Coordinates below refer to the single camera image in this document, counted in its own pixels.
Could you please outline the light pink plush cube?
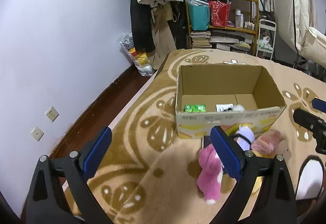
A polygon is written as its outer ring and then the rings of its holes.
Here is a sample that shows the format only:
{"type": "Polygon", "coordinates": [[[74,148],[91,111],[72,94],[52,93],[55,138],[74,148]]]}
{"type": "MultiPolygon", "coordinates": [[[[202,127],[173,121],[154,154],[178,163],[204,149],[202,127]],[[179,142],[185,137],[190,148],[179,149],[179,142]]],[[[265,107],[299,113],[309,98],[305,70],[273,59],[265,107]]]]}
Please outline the light pink plush cube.
{"type": "Polygon", "coordinates": [[[286,140],[282,140],[274,149],[273,156],[282,155],[284,160],[288,162],[291,158],[291,151],[286,140]]]}

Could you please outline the pink towel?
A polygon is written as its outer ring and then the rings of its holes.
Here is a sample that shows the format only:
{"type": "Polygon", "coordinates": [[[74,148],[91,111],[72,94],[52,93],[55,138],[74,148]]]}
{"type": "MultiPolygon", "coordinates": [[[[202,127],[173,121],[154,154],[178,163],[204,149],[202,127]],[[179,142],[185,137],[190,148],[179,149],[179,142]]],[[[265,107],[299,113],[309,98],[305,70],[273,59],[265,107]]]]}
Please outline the pink towel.
{"type": "Polygon", "coordinates": [[[276,130],[268,130],[251,144],[251,149],[261,155],[271,154],[279,145],[281,134],[276,130]]]}

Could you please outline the pink plush toy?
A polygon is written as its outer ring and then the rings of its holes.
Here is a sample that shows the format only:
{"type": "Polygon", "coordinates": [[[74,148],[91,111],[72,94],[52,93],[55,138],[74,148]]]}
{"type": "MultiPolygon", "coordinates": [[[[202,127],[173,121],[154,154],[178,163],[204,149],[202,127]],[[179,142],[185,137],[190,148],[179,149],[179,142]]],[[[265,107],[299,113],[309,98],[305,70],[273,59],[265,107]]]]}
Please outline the pink plush toy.
{"type": "Polygon", "coordinates": [[[212,144],[199,151],[199,165],[202,169],[196,181],[208,205],[215,204],[220,198],[223,164],[212,144]]]}

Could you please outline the green tissue pack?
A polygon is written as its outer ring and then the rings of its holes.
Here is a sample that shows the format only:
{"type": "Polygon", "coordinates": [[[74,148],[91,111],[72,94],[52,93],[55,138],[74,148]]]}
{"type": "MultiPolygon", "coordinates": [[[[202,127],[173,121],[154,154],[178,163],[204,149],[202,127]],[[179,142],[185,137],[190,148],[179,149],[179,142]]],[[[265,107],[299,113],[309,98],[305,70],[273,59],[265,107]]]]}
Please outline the green tissue pack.
{"type": "Polygon", "coordinates": [[[183,108],[184,112],[192,112],[192,113],[198,113],[198,112],[206,112],[206,106],[205,105],[185,105],[183,108]]]}

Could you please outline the yellow plush pouch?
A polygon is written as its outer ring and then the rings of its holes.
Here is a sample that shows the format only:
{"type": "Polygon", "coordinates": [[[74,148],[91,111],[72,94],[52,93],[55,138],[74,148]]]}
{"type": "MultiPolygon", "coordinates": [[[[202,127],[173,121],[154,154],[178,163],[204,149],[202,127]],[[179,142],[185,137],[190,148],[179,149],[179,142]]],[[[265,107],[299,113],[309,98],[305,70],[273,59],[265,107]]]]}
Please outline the yellow plush pouch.
{"type": "MultiPolygon", "coordinates": [[[[270,158],[269,155],[263,155],[257,151],[253,151],[253,153],[257,156],[257,157],[262,157],[262,158],[270,158]]],[[[255,181],[255,184],[254,184],[254,187],[253,187],[253,190],[251,192],[251,194],[256,194],[259,190],[260,190],[260,187],[262,185],[262,180],[263,180],[263,177],[262,176],[258,176],[256,178],[256,181],[255,181]]]]}

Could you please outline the purple haired plush doll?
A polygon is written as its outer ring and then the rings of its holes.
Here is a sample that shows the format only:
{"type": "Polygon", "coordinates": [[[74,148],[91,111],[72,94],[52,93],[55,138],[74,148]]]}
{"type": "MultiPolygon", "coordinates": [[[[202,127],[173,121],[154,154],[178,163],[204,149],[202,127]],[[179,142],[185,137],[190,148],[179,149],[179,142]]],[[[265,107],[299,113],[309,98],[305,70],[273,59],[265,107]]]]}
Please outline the purple haired plush doll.
{"type": "Polygon", "coordinates": [[[239,144],[243,151],[249,151],[251,149],[251,144],[255,140],[255,135],[248,126],[240,126],[232,138],[239,144]]]}

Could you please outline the open cardboard box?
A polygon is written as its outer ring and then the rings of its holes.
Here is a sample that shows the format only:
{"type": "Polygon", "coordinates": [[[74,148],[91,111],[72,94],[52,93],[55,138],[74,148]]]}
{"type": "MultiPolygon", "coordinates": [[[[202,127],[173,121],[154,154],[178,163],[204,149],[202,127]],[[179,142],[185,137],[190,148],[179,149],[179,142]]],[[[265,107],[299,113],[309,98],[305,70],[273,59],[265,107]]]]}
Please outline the open cardboard box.
{"type": "Polygon", "coordinates": [[[240,126],[255,134],[266,132],[286,108],[268,70],[261,65],[182,65],[176,90],[176,128],[183,139],[202,138],[214,126],[230,135],[240,126]],[[184,112],[185,105],[205,105],[206,112],[184,112]],[[232,111],[216,111],[216,104],[233,104],[232,111]]]}

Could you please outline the white tissue pack in box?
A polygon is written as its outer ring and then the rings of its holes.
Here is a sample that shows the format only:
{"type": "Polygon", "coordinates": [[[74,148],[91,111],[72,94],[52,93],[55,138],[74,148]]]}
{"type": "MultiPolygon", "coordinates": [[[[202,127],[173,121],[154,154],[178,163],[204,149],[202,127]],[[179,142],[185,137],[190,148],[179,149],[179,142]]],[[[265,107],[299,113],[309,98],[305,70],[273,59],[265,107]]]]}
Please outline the white tissue pack in box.
{"type": "Polygon", "coordinates": [[[232,111],[233,104],[216,104],[216,111],[223,112],[223,111],[232,111]]]}

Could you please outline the white folded mattress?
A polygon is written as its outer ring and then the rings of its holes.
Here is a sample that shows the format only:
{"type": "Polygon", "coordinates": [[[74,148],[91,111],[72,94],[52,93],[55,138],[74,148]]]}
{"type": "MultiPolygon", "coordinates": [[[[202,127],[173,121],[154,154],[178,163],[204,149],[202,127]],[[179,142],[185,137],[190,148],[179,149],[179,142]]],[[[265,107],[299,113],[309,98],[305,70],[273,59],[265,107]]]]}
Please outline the white folded mattress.
{"type": "Polygon", "coordinates": [[[297,56],[325,67],[325,35],[310,26],[309,0],[273,0],[279,36],[297,56]]]}

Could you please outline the wooden shelf unit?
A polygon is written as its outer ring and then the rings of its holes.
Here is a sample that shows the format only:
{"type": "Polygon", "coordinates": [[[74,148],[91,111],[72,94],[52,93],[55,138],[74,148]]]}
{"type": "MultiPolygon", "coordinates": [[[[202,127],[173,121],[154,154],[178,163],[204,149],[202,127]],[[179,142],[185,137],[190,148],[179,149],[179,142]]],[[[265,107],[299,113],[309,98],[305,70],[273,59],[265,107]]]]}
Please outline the wooden shelf unit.
{"type": "Polygon", "coordinates": [[[247,51],[253,54],[258,39],[258,0],[185,0],[189,47],[210,48],[216,44],[213,31],[251,35],[247,51]]]}

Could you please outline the teal bag on shelf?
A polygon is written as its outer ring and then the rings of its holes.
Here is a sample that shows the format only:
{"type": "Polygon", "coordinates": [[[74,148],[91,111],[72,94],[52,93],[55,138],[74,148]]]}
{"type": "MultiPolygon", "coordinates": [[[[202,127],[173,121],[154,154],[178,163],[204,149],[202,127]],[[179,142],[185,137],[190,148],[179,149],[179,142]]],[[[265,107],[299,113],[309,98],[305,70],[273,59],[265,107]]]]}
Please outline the teal bag on shelf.
{"type": "Polygon", "coordinates": [[[191,27],[194,31],[206,31],[210,24],[210,8],[207,0],[186,0],[191,27]]]}

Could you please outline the beige hanging coat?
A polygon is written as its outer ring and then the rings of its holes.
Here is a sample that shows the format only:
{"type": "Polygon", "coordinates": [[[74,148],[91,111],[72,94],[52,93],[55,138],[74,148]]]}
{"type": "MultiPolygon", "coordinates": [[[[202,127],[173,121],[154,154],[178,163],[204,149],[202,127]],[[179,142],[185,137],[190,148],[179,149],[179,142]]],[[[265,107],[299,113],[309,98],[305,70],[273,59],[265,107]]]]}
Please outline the beige hanging coat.
{"type": "Polygon", "coordinates": [[[170,3],[158,5],[152,10],[152,37],[155,49],[148,53],[152,68],[158,70],[166,56],[176,50],[174,38],[168,22],[172,20],[170,3]]]}

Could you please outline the clear bag of plush toys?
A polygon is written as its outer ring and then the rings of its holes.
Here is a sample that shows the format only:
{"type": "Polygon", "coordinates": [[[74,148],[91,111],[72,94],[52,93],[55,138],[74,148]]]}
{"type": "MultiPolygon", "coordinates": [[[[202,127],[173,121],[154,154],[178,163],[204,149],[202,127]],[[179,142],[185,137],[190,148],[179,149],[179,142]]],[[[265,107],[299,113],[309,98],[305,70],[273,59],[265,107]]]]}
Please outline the clear bag of plush toys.
{"type": "Polygon", "coordinates": [[[122,50],[125,51],[126,55],[134,63],[139,74],[143,77],[151,77],[154,73],[151,62],[145,52],[137,51],[135,49],[132,32],[124,32],[122,37],[119,39],[119,43],[122,50]]]}

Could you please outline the lower white wall socket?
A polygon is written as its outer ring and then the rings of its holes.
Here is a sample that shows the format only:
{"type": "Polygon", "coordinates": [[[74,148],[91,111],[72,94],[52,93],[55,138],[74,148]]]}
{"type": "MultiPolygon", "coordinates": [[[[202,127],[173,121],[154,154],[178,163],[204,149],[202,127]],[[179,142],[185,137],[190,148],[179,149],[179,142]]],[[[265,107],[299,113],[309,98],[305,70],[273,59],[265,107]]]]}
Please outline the lower white wall socket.
{"type": "Polygon", "coordinates": [[[39,127],[36,126],[32,129],[30,134],[35,140],[40,141],[40,139],[44,135],[44,132],[39,127]]]}

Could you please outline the white wall socket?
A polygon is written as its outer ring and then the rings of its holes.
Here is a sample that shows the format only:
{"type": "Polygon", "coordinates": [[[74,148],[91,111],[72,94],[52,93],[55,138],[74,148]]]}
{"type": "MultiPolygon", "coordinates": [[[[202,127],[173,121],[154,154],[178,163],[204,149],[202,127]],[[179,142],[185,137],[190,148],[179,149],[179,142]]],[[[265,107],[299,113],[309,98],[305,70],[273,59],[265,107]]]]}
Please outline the white wall socket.
{"type": "Polygon", "coordinates": [[[40,139],[44,135],[44,132],[39,127],[36,126],[32,129],[30,134],[35,140],[40,141],[40,139]]]}
{"type": "Polygon", "coordinates": [[[45,115],[51,122],[54,122],[58,118],[59,113],[53,106],[51,106],[51,108],[45,113],[45,115]]]}

